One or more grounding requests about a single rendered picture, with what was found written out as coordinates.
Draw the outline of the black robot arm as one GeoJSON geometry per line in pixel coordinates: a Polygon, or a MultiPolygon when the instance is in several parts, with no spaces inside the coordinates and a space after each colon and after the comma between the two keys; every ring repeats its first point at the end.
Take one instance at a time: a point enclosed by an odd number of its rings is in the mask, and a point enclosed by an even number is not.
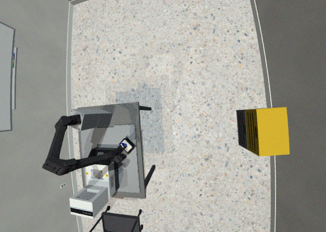
{"type": "Polygon", "coordinates": [[[111,159],[115,160],[117,163],[120,163],[127,157],[127,155],[122,153],[123,149],[120,148],[119,150],[115,149],[101,155],[82,158],[79,160],[76,160],[75,158],[69,160],[59,159],[65,131],[68,129],[67,126],[77,124],[81,124],[80,114],[69,117],[61,116],[59,121],[55,124],[56,132],[46,161],[43,164],[43,169],[61,176],[76,169],[84,168],[101,162],[108,162],[111,159]]]}

